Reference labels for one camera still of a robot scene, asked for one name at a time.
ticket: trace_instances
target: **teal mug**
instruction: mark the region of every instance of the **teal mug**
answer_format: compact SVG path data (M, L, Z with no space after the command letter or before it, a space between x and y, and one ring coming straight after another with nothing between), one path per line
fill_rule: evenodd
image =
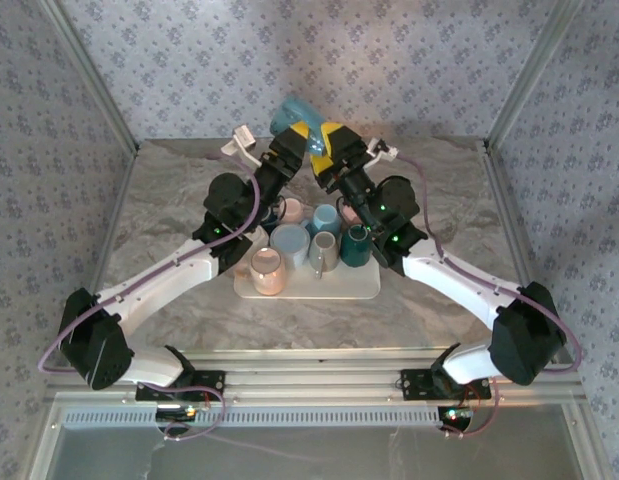
M342 235L340 259L353 268L366 265L371 258L371 235L363 225L352 225Z

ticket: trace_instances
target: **wall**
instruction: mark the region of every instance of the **wall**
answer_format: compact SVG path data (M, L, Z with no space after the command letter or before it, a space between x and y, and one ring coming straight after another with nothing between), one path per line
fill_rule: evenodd
M0 0L0 479L23 469L35 364L93 275L122 152L35 0Z
M266 134L289 92L362 133L486 136L553 3L63 0L137 141Z
M502 157L619 478L619 0L585 2Z

